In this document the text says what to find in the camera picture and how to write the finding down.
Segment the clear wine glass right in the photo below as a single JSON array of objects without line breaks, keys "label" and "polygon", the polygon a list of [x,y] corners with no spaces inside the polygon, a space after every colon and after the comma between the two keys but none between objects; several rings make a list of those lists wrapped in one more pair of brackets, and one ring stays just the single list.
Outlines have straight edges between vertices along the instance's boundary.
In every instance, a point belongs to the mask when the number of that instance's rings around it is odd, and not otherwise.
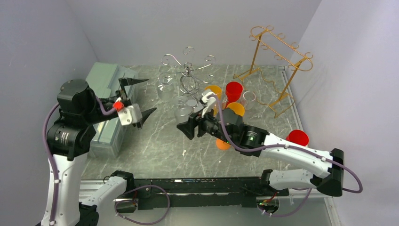
[{"label": "clear wine glass right", "polygon": [[255,93],[252,91],[245,91],[241,96],[240,103],[243,105],[244,109],[248,111],[254,106],[255,101],[256,101]]}]

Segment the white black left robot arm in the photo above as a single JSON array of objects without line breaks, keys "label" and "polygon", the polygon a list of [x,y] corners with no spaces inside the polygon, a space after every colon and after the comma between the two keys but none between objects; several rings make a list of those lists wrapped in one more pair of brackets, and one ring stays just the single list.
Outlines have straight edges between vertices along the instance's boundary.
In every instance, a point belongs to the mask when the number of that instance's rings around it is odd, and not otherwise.
[{"label": "white black left robot arm", "polygon": [[141,128],[153,109],[141,111],[132,103],[125,88],[141,79],[120,78],[115,96],[99,98],[83,79],[65,82],[51,112],[59,117],[52,126],[44,124],[43,143],[49,162],[49,187],[42,226],[103,226],[111,216],[118,196],[134,194],[132,173],[115,171],[97,191],[80,201],[81,176],[90,144],[96,134],[95,124],[118,119],[123,126]]}]

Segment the red plastic goblet back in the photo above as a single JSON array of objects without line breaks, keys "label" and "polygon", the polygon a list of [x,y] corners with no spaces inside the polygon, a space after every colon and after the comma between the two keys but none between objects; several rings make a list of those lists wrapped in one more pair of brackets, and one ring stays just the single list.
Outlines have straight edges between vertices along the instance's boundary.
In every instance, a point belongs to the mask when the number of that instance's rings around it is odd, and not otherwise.
[{"label": "red plastic goblet back", "polygon": [[225,88],[225,94],[227,96],[227,104],[236,102],[240,99],[241,93],[243,91],[243,86],[237,81],[231,81],[227,83]]}]

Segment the clear ribbed wine glass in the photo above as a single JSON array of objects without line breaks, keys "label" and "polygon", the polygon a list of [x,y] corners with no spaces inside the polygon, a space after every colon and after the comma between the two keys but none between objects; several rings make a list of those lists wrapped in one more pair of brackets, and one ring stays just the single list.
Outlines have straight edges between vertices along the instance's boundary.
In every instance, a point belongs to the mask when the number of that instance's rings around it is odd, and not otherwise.
[{"label": "clear ribbed wine glass", "polygon": [[169,73],[161,73],[158,76],[159,85],[157,86],[158,97],[161,100],[171,100],[175,95],[175,78]]},{"label": "clear ribbed wine glass", "polygon": [[176,119],[176,123],[185,123],[188,121],[189,116],[193,111],[193,107],[187,104],[188,98],[180,96],[175,99],[175,110],[174,116]]}]

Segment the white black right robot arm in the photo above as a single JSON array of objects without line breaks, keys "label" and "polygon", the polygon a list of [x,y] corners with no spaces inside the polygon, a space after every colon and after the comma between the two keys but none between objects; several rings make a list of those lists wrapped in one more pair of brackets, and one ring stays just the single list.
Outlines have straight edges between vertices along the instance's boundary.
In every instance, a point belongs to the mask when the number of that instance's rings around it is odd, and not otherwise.
[{"label": "white black right robot arm", "polygon": [[312,188],[320,193],[340,197],[343,194],[344,152],[340,149],[322,151],[284,140],[267,130],[247,125],[232,110],[200,112],[177,121],[177,129],[192,140],[210,134],[242,155],[275,158],[297,166],[295,170],[264,170],[259,189],[264,195],[286,188]]}]

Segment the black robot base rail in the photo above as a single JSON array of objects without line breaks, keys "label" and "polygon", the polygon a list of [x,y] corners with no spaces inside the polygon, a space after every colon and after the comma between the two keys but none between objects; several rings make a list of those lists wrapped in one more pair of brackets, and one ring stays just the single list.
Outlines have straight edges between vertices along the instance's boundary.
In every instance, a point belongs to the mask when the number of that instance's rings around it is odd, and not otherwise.
[{"label": "black robot base rail", "polygon": [[119,194],[116,201],[137,201],[139,210],[209,206],[255,208],[262,199],[289,196],[288,189],[277,191],[260,177],[145,178],[135,179],[134,183],[126,194]]}]

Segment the chrome wine glass rack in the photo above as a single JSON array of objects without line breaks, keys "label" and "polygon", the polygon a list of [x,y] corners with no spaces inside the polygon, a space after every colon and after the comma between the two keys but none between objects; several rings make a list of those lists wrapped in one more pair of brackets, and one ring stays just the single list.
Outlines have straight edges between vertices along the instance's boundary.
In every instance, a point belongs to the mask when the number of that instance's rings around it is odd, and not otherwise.
[{"label": "chrome wine glass rack", "polygon": [[180,62],[176,56],[172,54],[165,54],[161,59],[163,66],[171,65],[171,62],[176,63],[175,72],[161,72],[169,73],[175,78],[175,90],[178,90],[178,95],[187,97],[187,104],[192,107],[198,107],[200,104],[200,84],[212,84],[215,81],[214,75],[207,75],[204,79],[201,79],[195,75],[195,72],[212,66],[216,62],[216,58],[213,55],[208,55],[204,58],[205,65],[201,67],[195,67],[191,62]]}]

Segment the orange plastic goblet back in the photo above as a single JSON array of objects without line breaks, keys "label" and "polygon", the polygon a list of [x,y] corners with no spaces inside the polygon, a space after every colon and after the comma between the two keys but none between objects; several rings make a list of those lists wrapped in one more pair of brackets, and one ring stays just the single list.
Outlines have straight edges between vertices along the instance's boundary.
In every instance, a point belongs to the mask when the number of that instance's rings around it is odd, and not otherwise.
[{"label": "orange plastic goblet back", "polygon": [[[217,86],[217,85],[208,85],[207,87],[205,87],[205,90],[207,90],[207,89],[211,90],[218,97],[218,99],[221,100],[222,89],[219,86]],[[216,104],[215,107],[214,107],[214,116],[216,116],[217,113],[218,113],[218,106]]]}]

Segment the red plastic goblet lying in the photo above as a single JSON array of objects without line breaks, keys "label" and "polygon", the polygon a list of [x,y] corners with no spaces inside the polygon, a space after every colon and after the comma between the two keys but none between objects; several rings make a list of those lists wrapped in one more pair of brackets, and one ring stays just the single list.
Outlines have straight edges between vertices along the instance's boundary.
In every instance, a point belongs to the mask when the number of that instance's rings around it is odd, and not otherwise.
[{"label": "red plastic goblet lying", "polygon": [[310,141],[308,135],[304,131],[299,129],[291,131],[287,135],[286,140],[302,146],[307,146]]}]

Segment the clear wine glass centre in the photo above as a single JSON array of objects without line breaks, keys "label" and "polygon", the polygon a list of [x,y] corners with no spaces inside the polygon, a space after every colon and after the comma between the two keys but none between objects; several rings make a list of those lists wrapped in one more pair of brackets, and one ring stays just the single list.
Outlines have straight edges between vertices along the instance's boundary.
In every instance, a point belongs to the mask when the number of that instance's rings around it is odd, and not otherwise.
[{"label": "clear wine glass centre", "polygon": [[228,102],[228,97],[225,94],[222,94],[221,102],[222,102],[222,109],[225,109]]}]

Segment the orange plastic goblet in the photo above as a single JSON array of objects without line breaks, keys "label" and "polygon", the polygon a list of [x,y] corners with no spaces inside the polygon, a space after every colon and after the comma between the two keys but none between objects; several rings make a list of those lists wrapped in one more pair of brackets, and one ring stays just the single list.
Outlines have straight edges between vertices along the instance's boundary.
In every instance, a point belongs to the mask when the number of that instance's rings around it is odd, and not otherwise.
[{"label": "orange plastic goblet", "polygon": [[239,116],[244,116],[245,114],[245,107],[237,102],[229,103],[226,108],[233,110]]},{"label": "orange plastic goblet", "polygon": [[[219,86],[217,86],[217,85],[208,85],[207,87],[205,87],[205,90],[207,90],[207,89],[211,90],[218,97],[218,99],[221,100],[222,89]],[[216,116],[217,113],[218,113],[218,106],[216,104],[215,107],[214,107],[214,116]]]},{"label": "orange plastic goblet", "polygon": [[231,147],[229,143],[226,143],[220,139],[216,140],[215,145],[220,150],[228,150]]}]

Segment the aluminium frame rail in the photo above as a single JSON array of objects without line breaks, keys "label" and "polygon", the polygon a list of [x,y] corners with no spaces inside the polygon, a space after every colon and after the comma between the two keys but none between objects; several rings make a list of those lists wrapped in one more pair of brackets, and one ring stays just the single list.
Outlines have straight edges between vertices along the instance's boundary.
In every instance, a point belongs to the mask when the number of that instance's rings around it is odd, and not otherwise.
[{"label": "aluminium frame rail", "polygon": [[131,173],[116,171],[90,197],[79,201],[80,182],[65,175],[57,189],[49,189],[45,219],[51,226],[96,226],[111,212],[121,217],[120,205],[138,199],[140,210],[162,207],[230,206],[258,207],[262,213],[274,216],[277,196],[288,196],[289,190],[312,190],[340,197],[342,180],[330,175],[320,179],[310,173],[301,178],[289,178],[281,171],[265,170],[258,177],[240,178],[163,178],[134,179]]}]

